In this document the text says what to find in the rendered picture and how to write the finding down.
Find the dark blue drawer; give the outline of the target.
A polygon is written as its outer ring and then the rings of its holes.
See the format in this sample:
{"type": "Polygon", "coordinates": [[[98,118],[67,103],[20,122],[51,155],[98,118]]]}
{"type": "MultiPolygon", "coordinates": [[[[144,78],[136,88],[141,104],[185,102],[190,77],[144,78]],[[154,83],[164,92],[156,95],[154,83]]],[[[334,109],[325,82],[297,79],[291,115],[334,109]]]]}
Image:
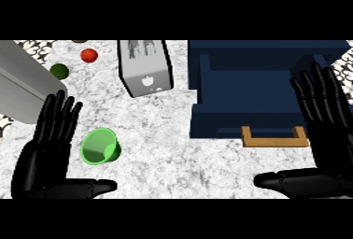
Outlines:
{"type": "Polygon", "coordinates": [[[290,78],[312,63],[327,66],[321,55],[306,55],[291,70],[221,70],[213,57],[190,59],[190,87],[198,91],[193,106],[191,136],[238,138],[240,128],[252,128],[256,137],[289,137],[296,126],[305,126],[290,78]]]}

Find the red apple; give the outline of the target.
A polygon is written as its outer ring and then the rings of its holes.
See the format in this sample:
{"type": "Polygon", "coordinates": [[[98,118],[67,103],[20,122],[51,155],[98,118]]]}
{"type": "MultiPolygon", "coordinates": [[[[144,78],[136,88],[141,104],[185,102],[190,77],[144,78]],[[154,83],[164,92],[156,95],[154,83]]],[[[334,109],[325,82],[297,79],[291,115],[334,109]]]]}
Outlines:
{"type": "Polygon", "coordinates": [[[80,58],[86,63],[94,63],[98,59],[98,52],[95,49],[83,49],[80,52],[80,58]]]}

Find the dark blue cabinet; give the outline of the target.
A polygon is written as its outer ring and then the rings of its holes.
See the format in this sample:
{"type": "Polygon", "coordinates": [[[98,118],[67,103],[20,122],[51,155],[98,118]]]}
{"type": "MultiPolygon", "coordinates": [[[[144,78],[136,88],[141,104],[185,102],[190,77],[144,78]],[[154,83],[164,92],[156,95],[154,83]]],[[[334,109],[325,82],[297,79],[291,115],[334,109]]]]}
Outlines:
{"type": "Polygon", "coordinates": [[[198,88],[198,61],[203,55],[221,70],[290,70],[305,55],[321,55],[333,64],[351,46],[346,40],[190,40],[190,89],[198,88]]]}

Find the dark green lime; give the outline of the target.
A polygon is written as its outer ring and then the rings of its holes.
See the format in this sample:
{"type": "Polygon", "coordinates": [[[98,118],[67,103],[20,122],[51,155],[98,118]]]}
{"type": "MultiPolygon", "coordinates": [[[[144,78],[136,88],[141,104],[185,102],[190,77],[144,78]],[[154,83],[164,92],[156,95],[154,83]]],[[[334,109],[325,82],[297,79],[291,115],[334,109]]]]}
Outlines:
{"type": "Polygon", "coordinates": [[[51,72],[60,80],[65,79],[70,76],[70,68],[63,63],[57,63],[52,66],[51,72]]]}

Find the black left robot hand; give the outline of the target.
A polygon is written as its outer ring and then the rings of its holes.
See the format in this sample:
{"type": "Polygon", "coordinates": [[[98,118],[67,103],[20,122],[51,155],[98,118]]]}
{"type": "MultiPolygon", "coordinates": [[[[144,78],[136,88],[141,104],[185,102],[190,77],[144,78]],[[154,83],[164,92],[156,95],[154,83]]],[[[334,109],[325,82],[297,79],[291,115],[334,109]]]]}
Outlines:
{"type": "Polygon", "coordinates": [[[23,148],[11,181],[11,197],[94,199],[117,190],[110,179],[67,178],[73,135],[83,103],[58,91],[46,98],[33,139],[23,148]]]}

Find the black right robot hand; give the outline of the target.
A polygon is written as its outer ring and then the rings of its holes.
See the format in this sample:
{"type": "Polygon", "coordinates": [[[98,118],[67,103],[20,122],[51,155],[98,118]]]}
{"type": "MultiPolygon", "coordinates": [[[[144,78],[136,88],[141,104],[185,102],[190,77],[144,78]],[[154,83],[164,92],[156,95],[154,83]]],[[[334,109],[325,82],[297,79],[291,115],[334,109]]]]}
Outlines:
{"type": "Polygon", "coordinates": [[[290,199],[353,198],[353,114],[333,69],[312,63],[311,72],[300,71],[290,82],[317,167],[259,174],[255,185],[290,199]]]}

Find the grey toaster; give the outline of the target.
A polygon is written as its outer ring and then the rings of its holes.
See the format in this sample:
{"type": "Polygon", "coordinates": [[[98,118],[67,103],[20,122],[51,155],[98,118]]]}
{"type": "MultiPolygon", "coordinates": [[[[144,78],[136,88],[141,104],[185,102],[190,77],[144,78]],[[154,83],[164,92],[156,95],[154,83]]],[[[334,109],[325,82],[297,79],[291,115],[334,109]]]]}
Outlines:
{"type": "Polygon", "coordinates": [[[173,66],[164,40],[119,40],[119,76],[133,98],[175,87],[173,66]]]}

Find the green cup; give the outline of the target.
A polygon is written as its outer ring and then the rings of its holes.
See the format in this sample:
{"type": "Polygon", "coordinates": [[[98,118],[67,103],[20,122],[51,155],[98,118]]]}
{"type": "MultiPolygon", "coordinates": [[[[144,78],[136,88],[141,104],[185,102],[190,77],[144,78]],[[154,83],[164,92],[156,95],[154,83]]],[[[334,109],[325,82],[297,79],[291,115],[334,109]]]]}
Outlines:
{"type": "Polygon", "coordinates": [[[110,128],[96,128],[89,132],[80,146],[80,156],[85,163],[99,165],[114,162],[122,154],[122,146],[116,133],[110,128]]]}

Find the large grey appliance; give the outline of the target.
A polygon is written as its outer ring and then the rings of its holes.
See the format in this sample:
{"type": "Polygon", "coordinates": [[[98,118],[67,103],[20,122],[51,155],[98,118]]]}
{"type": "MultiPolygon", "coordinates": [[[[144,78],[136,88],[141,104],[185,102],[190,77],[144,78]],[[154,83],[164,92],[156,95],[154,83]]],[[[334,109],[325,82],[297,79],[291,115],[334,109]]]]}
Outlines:
{"type": "Polygon", "coordinates": [[[37,122],[48,95],[68,91],[39,61],[12,40],[0,40],[0,114],[37,122]]]}

